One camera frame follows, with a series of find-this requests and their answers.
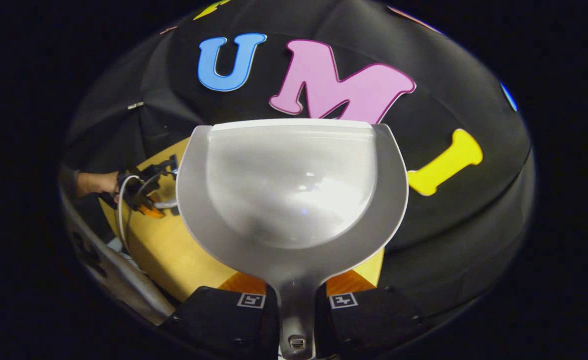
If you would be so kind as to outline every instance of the cable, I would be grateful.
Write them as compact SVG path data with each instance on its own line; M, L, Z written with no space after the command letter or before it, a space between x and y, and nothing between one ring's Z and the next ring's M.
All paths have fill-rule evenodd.
M127 185L127 182L132 178L141 180L138 175L127 176L125 180L123 180L123 185L120 186L120 196L118 196L118 228L120 229L120 237L123 240L123 245L125 245L125 249L127 249L128 253L129 247L127 246L127 240L125 239L125 231L123 231L123 198L125 196L125 185Z
M172 176L173 176L174 174L173 174L173 173L171 173L171 172L168 172L168 171L161 171L161 172L157 173L156 175L154 175L154 176L150 177L150 178L149 178L149 179L148 179L148 180L147 180L147 181L146 181L146 182L143 184L143 186L141 186L141 187L140 187L140 189L138 189L138 191L137 191L137 192L136 192L136 194L134 195L134 199L137 199L137 198L138 198L138 196L139 196L140 194L142 194L142 193L143 193L143 190L145 189L145 187L147 187L147 185L149 185L150 183L152 183L152 182L153 182L153 181L154 181L156 178L159 178L161 175L172 175ZM129 221L131 220L131 217L132 217L132 210L130 209L130 210L129 210L129 216L127 217L127 225L125 226L125 232L124 232L124 233L125 233L125 235L127 235L127 236L129 235Z
M156 207L156 209L175 208L177 205L178 205L178 202L176 201L175 198L173 198L172 200L168 200L168 201L161 201L161 202L154 203L154 207Z

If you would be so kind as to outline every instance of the screw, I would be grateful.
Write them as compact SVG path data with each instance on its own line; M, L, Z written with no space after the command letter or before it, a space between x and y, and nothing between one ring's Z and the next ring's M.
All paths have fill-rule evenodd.
M305 348L305 338L301 335L292 335L289 337L289 346L294 350Z
M355 347L358 344L358 340L356 339L346 339L345 341L342 342L342 344L346 347Z
M237 337L236 339L234 339L234 345L239 348L244 348L247 347L247 341L244 341L243 339Z

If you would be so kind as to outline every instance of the letter u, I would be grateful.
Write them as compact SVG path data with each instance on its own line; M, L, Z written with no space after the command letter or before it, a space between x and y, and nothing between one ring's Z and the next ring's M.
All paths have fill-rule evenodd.
M218 75L216 72L218 51L224 43L227 43L227 39L219 37L201 42L198 46L200 48L198 80L214 91L234 91L243 86L250 75L256 47L266 39L267 35L255 32L238 35L234 39L234 43L238 44L234 70L227 76Z

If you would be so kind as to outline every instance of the foam letter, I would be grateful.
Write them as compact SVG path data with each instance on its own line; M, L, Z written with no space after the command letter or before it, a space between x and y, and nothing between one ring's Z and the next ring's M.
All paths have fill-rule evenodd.
M212 12L215 12L216 9L218 9L219 6L230 2L230 0L223 0L223 1L219 1L219 2L214 2L212 5L209 5L208 7L205 8L205 10L203 10L202 13L198 14L192 21L196 20L196 19L200 19L203 16L209 15Z
M438 185L456 175L467 166L477 166L483 161L483 150L476 139L463 129L452 134L452 145L436 159L420 170L407 171L410 187L422 196L436 193Z
M269 104L287 114L300 114L298 101L303 86L307 89L309 117L323 118L348 103L338 119L380 123L396 99L411 93L415 82L387 64L371 64L344 80L339 80L332 48L325 43L295 39L287 44L292 59L285 80Z
M211 38L200 43L200 59L198 59L198 80L201 84L214 91L234 91L243 86L250 75L253 55L258 44L267 39L264 34L249 33L238 35L234 43L238 44L234 70L230 75L221 76L216 72L218 50L226 38Z

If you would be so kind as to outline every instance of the white cable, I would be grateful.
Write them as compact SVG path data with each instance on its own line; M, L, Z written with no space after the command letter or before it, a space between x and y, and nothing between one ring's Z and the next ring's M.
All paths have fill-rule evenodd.
M175 208L177 206L178 206L178 202L176 201L175 198L168 200L168 201L154 203L154 207L157 209L169 209L169 208Z
M120 186L120 195L118 196L118 227L120 228L120 238L123 240L123 245L125 245L125 249L129 251L129 247L127 246L127 240L125 239L125 230L123 230L123 196L125 194L125 185L131 178L137 178L140 180L138 175L130 175L123 180L123 185Z

